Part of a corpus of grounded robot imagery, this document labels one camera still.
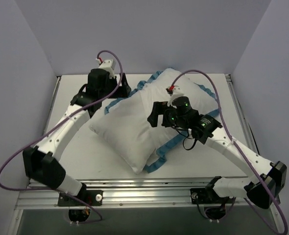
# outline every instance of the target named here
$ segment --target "pillowcase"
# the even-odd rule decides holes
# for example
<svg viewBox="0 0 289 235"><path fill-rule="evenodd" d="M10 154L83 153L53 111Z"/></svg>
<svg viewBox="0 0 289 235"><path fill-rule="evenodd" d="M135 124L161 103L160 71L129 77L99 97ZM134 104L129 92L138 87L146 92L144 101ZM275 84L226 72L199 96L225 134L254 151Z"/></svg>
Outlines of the pillowcase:
<svg viewBox="0 0 289 235"><path fill-rule="evenodd" d="M158 127L152 128L147 122L153 102L169 100L166 88L179 74L173 69L166 69L152 75L147 82L141 81L129 98L113 101L105 108L107 114L90 125L90 129L104 138L136 174L143 168L148 172L157 170L165 163L165 154L184 138L172 128L162 127L162 116L159 116ZM189 98L193 109L201 114L218 115L214 94L205 92L204 86L193 83L186 76L182 76L176 85ZM157 160L146 165L154 152Z"/></svg>

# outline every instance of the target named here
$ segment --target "white platform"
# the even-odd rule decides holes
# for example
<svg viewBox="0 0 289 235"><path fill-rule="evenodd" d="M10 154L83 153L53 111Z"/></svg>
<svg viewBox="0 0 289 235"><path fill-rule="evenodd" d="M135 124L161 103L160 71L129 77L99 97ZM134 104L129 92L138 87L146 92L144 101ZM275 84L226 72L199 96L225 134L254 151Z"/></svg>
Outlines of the white platform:
<svg viewBox="0 0 289 235"><path fill-rule="evenodd" d="M127 80L131 88L135 88L140 80L148 80L151 74L128 74ZM193 81L200 74L189 74ZM223 109L223 116L230 132L241 142L245 143L245 137L241 128L239 117L230 94L224 74L210 74L213 79ZM87 82L87 75L62 76L53 110L49 119L48 129L52 128L64 114L70 100L78 92L79 88ZM212 91L209 82L204 83ZM104 115L104 107L111 100L106 100L102 108L96 112L93 118L101 118ZM129 165L97 134L89 129L87 122L65 149L61 165L72 177L79 180L98 179L176 179L176 178L203 178L217 175L224 177L244 176L235 165L229 162L216 151L197 144L191 151L177 145L167 154L167 162L153 173L142 172L134 174Z"/></svg>

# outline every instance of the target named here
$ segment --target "black cable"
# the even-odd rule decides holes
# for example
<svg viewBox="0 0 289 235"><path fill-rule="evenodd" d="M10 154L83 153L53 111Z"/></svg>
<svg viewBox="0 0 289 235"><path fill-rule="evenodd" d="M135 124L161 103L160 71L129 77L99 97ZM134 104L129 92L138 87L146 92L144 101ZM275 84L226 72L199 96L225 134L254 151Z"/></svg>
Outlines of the black cable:
<svg viewBox="0 0 289 235"><path fill-rule="evenodd" d="M171 128L174 129L175 131L177 131L177 133L180 134L181 136L183 136L183 137L185 137L185 138L187 138L187 139L192 140L192 138L189 138L189 136L185 136L185 135L183 135L182 133L179 132L179 131L185 131L185 130L176 129L176 128L173 127L173 126L171 126Z"/></svg>
<svg viewBox="0 0 289 235"><path fill-rule="evenodd" d="M187 151L190 151L192 150L194 147L195 147L195 144L197 143L197 139L194 139L194 142L193 142L193 145L190 147L190 148L185 148L185 140L187 139L188 137L186 137L184 140L183 140L183 147L184 149L186 149Z"/></svg>

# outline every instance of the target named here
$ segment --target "gray wall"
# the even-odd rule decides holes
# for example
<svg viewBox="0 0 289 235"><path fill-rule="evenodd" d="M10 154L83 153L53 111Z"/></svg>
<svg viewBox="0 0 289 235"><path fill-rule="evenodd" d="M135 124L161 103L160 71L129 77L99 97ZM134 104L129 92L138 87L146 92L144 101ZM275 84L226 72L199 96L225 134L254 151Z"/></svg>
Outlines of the gray wall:
<svg viewBox="0 0 289 235"><path fill-rule="evenodd" d="M16 0L56 74L83 74L101 49L128 73L231 73L270 0Z"/></svg>
<svg viewBox="0 0 289 235"><path fill-rule="evenodd" d="M39 136L48 114L55 74L13 0L0 1L0 166ZM7 186L26 186L21 156L5 169ZM5 234L18 193L0 188L0 235Z"/></svg>
<svg viewBox="0 0 289 235"><path fill-rule="evenodd" d="M233 81L262 154L288 166L282 208L289 221L289 0L273 0Z"/></svg>

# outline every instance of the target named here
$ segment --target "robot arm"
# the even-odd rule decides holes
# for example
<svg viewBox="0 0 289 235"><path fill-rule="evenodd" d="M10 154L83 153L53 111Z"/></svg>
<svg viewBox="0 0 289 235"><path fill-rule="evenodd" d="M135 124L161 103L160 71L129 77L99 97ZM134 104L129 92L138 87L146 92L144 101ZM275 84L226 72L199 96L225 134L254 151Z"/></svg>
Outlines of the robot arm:
<svg viewBox="0 0 289 235"><path fill-rule="evenodd" d="M68 119L60 128L46 136L35 147L23 151L26 176L51 189L67 192L86 201L86 185L67 175L59 164L62 153L77 131L101 107L101 103L70 116L76 110L108 95L116 86L113 60L103 61L98 69L93 69L88 75L88 83L83 85L71 100L66 112L57 125ZM110 98L128 97L131 91L126 76L123 74L122 86Z"/></svg>
<svg viewBox="0 0 289 235"><path fill-rule="evenodd" d="M280 161L273 163L261 157L235 138L230 140L217 120L209 115L200 115L191 108L189 99L180 93L178 87L167 91L171 95L170 101L153 104L152 113L147 119L151 126L156 127L158 115L163 115L162 126L187 131L196 141L218 151L247 175L246 178L237 179L215 177L206 186L208 197L213 200L223 197L248 198L260 208L269 208L272 201L268 193L234 143L237 142L274 197L285 185L287 167Z"/></svg>

